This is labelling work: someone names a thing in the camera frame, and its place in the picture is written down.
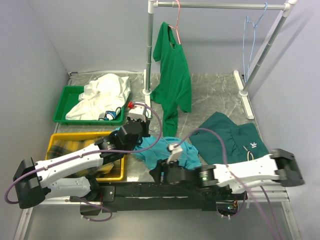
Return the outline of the light blue t shirt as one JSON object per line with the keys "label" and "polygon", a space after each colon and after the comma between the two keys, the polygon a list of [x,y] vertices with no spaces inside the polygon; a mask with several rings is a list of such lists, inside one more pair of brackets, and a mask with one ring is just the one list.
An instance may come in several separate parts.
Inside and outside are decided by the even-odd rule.
{"label": "light blue t shirt", "polygon": [[[133,153],[133,155],[137,159],[142,160],[149,170],[153,170],[156,167],[158,160],[166,160],[170,156],[170,152],[167,150],[168,145],[175,144],[180,141],[181,139],[176,137],[163,137],[152,148],[142,152]],[[195,146],[184,141],[181,144],[181,148],[182,154],[178,160],[180,167],[192,170],[202,165],[198,157],[199,152]]]}

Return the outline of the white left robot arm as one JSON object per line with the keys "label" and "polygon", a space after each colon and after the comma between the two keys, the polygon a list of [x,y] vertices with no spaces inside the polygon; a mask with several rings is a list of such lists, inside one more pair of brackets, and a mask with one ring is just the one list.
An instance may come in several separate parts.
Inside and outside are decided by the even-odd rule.
{"label": "white left robot arm", "polygon": [[122,159],[142,143],[143,137],[149,137],[149,125],[149,119],[129,119],[118,130],[75,152],[38,162],[31,157],[22,160],[13,176],[15,203],[28,209],[56,197],[96,200],[100,187],[95,176],[74,175]]}

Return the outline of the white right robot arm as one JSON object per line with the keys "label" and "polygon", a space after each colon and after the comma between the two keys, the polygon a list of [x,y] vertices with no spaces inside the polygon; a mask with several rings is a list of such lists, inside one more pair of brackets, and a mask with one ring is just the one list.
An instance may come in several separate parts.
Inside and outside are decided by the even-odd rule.
{"label": "white right robot arm", "polygon": [[186,185],[198,190],[218,188],[226,200],[259,186],[280,184],[288,188],[305,184],[294,154],[280,148],[257,159],[192,170],[179,166],[177,160],[159,160],[149,174],[158,184]]}

